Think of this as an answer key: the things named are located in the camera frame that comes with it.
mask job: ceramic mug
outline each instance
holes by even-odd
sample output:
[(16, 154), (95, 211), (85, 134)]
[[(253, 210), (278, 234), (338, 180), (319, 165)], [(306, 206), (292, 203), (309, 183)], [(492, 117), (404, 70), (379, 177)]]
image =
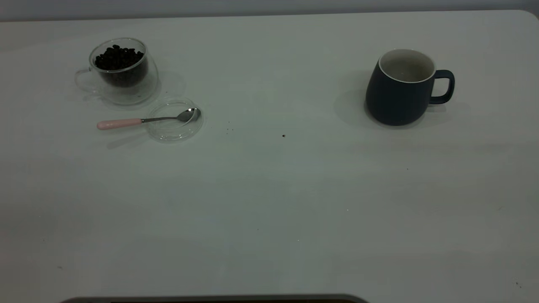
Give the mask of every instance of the ceramic mug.
[[(447, 92), (432, 97), (434, 80), (449, 79)], [(419, 119), (429, 104), (451, 99), (455, 77), (436, 70), (434, 61), (415, 50), (392, 50), (380, 57), (372, 72), (365, 100), (371, 115), (387, 125), (405, 125)]]
[[(95, 58), (113, 45), (135, 49), (144, 55), (135, 64), (121, 70), (102, 70), (95, 65)], [(91, 83), (83, 84), (79, 77), (91, 75)], [(148, 47), (135, 38), (117, 38), (98, 45), (90, 53), (89, 68), (75, 73), (75, 83), (83, 91), (99, 94), (106, 100), (118, 105), (133, 105), (148, 99), (157, 87), (157, 67), (150, 56)]]

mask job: dark object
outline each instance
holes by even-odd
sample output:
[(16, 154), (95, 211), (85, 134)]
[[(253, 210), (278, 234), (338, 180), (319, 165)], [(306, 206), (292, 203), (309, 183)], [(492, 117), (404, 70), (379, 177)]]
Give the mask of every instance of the dark object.
[[(434, 80), (449, 79), (447, 92), (432, 97)], [(387, 125), (405, 125), (419, 119), (429, 104), (451, 99), (455, 77), (446, 70), (435, 71), (434, 62), (414, 50), (392, 50), (383, 55), (372, 72), (367, 95), (371, 115)]]
[(107, 48), (105, 53), (95, 57), (94, 64), (105, 71), (100, 72), (103, 80), (117, 87), (137, 85), (148, 73), (148, 62), (144, 53), (135, 52), (135, 49), (122, 49), (119, 45), (113, 45)]

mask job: glass cup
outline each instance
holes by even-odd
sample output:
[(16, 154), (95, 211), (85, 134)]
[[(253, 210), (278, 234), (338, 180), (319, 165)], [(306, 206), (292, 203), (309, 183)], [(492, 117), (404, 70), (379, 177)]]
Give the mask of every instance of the glass cup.
[[(102, 70), (95, 65), (95, 58), (113, 45), (122, 49), (135, 49), (144, 55), (135, 64), (121, 70)], [(118, 105), (133, 105), (148, 99), (157, 87), (159, 76), (157, 67), (150, 56), (148, 47), (134, 38), (117, 38), (98, 45), (89, 57), (89, 68), (75, 73), (75, 84), (83, 91), (99, 94), (104, 99)], [(81, 83), (79, 77), (89, 73), (91, 84)]]

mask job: coffee bean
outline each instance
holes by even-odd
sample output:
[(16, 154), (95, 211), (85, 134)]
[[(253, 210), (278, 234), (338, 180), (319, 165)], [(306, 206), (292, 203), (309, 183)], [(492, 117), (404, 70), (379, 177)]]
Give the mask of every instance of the coffee bean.
[[(95, 57), (96, 67), (106, 71), (116, 71), (128, 68), (138, 63), (144, 53), (136, 52), (135, 49), (121, 48), (119, 45), (108, 47), (107, 50)], [(108, 83), (119, 87), (130, 87), (138, 84), (148, 72), (148, 63), (145, 61), (129, 70), (117, 73), (100, 73)]]

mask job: metal spoon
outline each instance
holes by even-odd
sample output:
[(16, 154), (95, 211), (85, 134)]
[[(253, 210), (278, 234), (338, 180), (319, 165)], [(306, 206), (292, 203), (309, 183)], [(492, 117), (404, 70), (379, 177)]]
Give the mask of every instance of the metal spoon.
[(196, 121), (198, 117), (201, 114), (201, 110), (194, 107), (189, 108), (186, 111), (181, 112), (176, 117), (160, 117), (160, 118), (148, 118), (148, 119), (123, 119), (123, 120), (109, 120), (109, 121), (101, 121), (98, 123), (97, 127), (100, 130), (106, 130), (106, 129), (113, 129), (113, 128), (120, 128), (120, 127), (126, 127), (126, 126), (133, 126), (138, 125), (142, 123), (147, 122), (154, 122), (154, 121), (160, 121), (160, 120), (169, 120), (169, 119), (176, 119), (180, 122), (189, 122), (189, 121)]

